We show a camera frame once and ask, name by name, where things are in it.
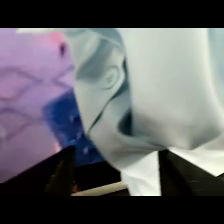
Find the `garment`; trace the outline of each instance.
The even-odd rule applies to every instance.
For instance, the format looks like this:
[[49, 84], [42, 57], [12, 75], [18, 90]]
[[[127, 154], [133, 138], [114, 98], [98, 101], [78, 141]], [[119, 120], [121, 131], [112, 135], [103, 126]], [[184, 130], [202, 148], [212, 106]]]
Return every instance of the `garment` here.
[[224, 172], [223, 29], [41, 29], [64, 32], [85, 132], [132, 195], [160, 195], [166, 148]]

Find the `person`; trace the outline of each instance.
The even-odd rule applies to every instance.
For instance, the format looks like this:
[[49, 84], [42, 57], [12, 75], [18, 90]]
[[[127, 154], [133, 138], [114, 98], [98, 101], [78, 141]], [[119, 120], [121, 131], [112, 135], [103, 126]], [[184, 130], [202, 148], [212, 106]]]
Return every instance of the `person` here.
[[221, 28], [20, 28], [63, 32], [86, 134], [131, 195], [161, 195], [158, 151], [224, 172]]

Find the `purple patterned surface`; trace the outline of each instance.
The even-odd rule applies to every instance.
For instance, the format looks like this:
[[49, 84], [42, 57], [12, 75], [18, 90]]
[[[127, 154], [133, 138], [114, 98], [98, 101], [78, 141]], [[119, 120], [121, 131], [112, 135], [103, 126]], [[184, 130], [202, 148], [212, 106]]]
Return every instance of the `purple patterned surface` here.
[[73, 66], [44, 38], [0, 29], [0, 182], [58, 150], [42, 108], [72, 88]]

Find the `dark blue fabric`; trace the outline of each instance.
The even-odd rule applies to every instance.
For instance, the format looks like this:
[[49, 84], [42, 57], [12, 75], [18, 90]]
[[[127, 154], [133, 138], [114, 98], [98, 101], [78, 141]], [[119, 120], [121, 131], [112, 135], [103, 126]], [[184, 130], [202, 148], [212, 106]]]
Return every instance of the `dark blue fabric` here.
[[50, 102], [44, 108], [44, 117], [62, 148], [76, 146], [76, 166], [104, 160], [84, 134], [73, 90]]

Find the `beige strip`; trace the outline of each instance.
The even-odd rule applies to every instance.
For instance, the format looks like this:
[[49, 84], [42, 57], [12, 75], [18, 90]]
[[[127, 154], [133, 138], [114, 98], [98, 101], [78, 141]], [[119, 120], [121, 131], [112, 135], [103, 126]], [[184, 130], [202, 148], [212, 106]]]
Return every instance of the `beige strip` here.
[[124, 189], [127, 189], [127, 186], [123, 184], [122, 182], [118, 182], [118, 183], [109, 184], [109, 185], [93, 188], [93, 189], [82, 191], [82, 192], [77, 192], [72, 194], [71, 196], [101, 196], [105, 194], [114, 193], [116, 191], [121, 191]]

